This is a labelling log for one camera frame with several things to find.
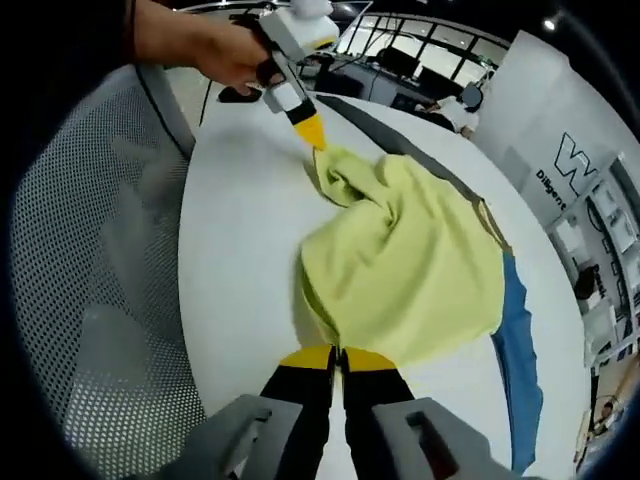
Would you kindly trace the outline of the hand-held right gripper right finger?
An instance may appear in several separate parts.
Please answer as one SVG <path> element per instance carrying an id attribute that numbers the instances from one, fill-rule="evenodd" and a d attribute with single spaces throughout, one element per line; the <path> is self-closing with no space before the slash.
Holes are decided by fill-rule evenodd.
<path id="1" fill-rule="evenodd" d="M 489 443 L 443 405 L 416 398 L 386 357 L 341 353 L 345 435 L 360 479 L 493 479 Z"/>

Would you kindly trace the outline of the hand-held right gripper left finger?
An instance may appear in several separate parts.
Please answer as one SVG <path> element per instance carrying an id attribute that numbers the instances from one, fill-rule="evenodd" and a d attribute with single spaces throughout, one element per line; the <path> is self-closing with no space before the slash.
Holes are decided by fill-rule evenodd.
<path id="1" fill-rule="evenodd" d="M 243 395 L 211 419 L 231 435 L 229 479 L 314 479 L 329 437 L 334 348 L 280 361 L 259 395 Z"/>

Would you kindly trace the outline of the person's left hand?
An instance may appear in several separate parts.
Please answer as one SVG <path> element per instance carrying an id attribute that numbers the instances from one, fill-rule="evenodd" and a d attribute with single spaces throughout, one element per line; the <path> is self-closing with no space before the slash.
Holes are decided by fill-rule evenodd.
<path id="1" fill-rule="evenodd" d="M 258 66 L 268 59 L 267 50 L 250 29 L 229 22 L 206 21 L 198 40 L 195 66 L 210 80 L 249 96 L 258 83 Z"/>

